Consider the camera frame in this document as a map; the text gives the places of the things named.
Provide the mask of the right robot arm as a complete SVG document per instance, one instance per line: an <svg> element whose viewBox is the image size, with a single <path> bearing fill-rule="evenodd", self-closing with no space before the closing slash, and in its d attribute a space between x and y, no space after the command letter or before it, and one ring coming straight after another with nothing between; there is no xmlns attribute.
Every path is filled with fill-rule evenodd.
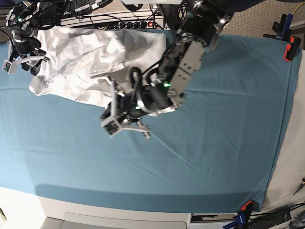
<svg viewBox="0 0 305 229"><path fill-rule="evenodd" d="M108 47L115 33L61 26L39 29L39 15L51 7L50 3L35 3L29 8L21 4L7 16L19 61L33 75L29 90L36 96L52 94L108 107L112 101L109 80L94 80L93 76L114 67Z"/></svg>

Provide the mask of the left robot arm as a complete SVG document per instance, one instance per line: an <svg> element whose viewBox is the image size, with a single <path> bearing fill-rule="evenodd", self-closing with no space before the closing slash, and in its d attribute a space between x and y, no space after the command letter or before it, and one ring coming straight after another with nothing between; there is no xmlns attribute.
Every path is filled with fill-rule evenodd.
<svg viewBox="0 0 305 229"><path fill-rule="evenodd" d="M259 4L258 0L197 0L176 32L176 41L161 59L145 71L132 67L129 78L132 91L119 95L111 85L112 101L101 116L101 126L110 136L121 130L142 132L146 115L158 115L179 108L184 90L201 65L205 51L216 46L218 36L234 13Z"/></svg>

